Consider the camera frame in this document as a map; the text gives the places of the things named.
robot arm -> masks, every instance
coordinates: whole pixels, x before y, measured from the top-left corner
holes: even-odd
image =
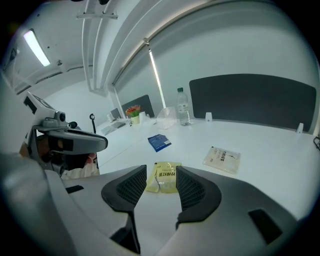
[[[89,153],[100,152],[107,148],[108,140],[100,135],[70,128],[66,114],[56,111],[43,99],[28,92],[24,104],[35,115],[31,131],[25,136],[30,157],[42,168],[52,170],[59,175],[64,170],[82,168]],[[48,161],[38,154],[37,131],[48,136],[50,151]]]

fluorescent light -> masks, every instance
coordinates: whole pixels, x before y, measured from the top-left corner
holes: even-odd
[[[152,62],[153,71],[154,71],[154,74],[155,74],[155,79],[156,79],[156,82],[158,84],[158,88],[159,88],[159,91],[160,91],[162,105],[163,105],[163,108],[165,108],[166,107],[166,103],[165,103],[164,94],[162,93],[162,88],[161,88],[158,72],[157,72],[157,69],[156,69],[155,60],[154,60],[154,57],[152,56],[152,52],[151,52],[150,49],[149,49],[149,54],[150,54],[150,58],[151,58],[151,62]]]
[[[50,64],[50,61],[46,57],[44,51],[41,49],[38,40],[36,39],[35,33],[32,30],[29,30],[23,35],[25,41],[33,51],[34,55],[38,58],[41,64],[46,67]]]

mesh panel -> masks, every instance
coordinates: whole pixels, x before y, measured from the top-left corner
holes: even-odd
[[[140,171],[116,186],[116,193],[128,201],[136,205],[147,185],[147,172]]]
[[[183,173],[177,170],[178,175],[176,179],[176,189],[179,192],[182,211],[198,204],[206,194],[206,190],[203,185]]]

bottle label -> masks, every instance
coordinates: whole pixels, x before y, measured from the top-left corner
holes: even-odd
[[[185,113],[188,111],[188,103],[184,103],[184,104],[178,104],[178,112],[179,113]]]

potted plant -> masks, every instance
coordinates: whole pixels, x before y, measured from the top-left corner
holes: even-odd
[[[141,107],[139,105],[129,107],[125,113],[131,117],[131,122],[136,125],[140,123],[139,113],[141,111]]]

